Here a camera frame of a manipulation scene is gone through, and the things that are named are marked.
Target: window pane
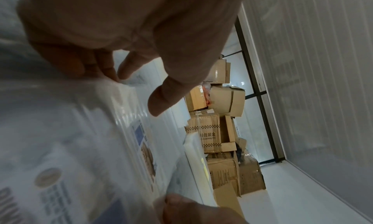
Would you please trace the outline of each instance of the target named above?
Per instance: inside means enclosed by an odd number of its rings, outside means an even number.
[[[241,50],[240,41],[238,40],[236,28],[233,26],[232,31],[228,37],[228,40],[224,46],[223,55],[227,56]]]
[[[254,93],[242,53],[237,53],[224,59],[231,63],[230,85],[245,89],[246,95]]]
[[[236,117],[234,121],[239,136],[248,141],[246,149],[249,153],[259,162],[274,158],[256,97],[245,100],[242,117]]]

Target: tiled floor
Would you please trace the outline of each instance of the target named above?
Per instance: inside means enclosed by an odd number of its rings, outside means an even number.
[[[250,224],[368,224],[288,162],[262,167],[267,190],[239,198]]]

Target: stack of cardboard boxes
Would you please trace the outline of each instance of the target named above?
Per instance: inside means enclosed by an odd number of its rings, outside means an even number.
[[[245,91],[223,86],[230,83],[230,63],[219,58],[206,81],[209,90],[200,85],[185,96],[191,116],[185,130],[200,135],[214,190],[221,194],[233,187],[236,196],[241,196],[265,189],[259,163],[246,151],[246,140],[237,136],[233,121],[242,116]],[[240,160],[237,148],[242,151]]]

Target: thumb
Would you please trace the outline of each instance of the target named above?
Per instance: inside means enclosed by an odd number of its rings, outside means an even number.
[[[193,87],[194,84],[181,83],[172,77],[168,76],[163,84],[157,87],[149,97],[148,108],[149,112],[157,117],[169,107],[176,104],[183,98]]]

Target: metal frame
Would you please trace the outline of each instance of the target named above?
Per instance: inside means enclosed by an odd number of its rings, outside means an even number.
[[[236,22],[235,22],[235,28],[236,28],[238,40],[240,41],[240,45],[241,45],[241,51],[239,51],[239,52],[242,52],[242,55],[243,55],[243,58],[244,58],[244,61],[245,61],[245,65],[246,65],[246,69],[249,73],[249,78],[250,78],[251,85],[252,85],[253,91],[254,91],[253,94],[245,96],[245,100],[251,99],[251,98],[254,98],[254,97],[256,97],[256,99],[258,100],[260,112],[261,112],[261,115],[263,117],[265,130],[267,132],[268,140],[269,140],[271,150],[272,150],[272,154],[273,154],[273,157],[274,157],[274,159],[268,160],[268,161],[263,161],[263,162],[261,162],[261,164],[272,163],[272,162],[278,163],[278,162],[281,162],[282,159],[279,159],[279,156],[277,154],[277,150],[276,150],[275,142],[273,140],[271,128],[269,126],[267,114],[265,112],[263,100],[261,98],[261,96],[266,94],[267,91],[262,91],[261,92],[260,89],[259,89],[259,85],[258,85],[258,82],[257,82],[256,77],[255,77],[254,68],[253,68],[253,65],[252,65],[251,60],[250,60],[249,51],[248,51],[248,48],[247,48],[246,43],[245,43],[245,37],[244,37],[243,31],[242,31],[242,28],[241,28],[241,24],[240,24],[240,21],[238,20],[238,18],[236,19]]]

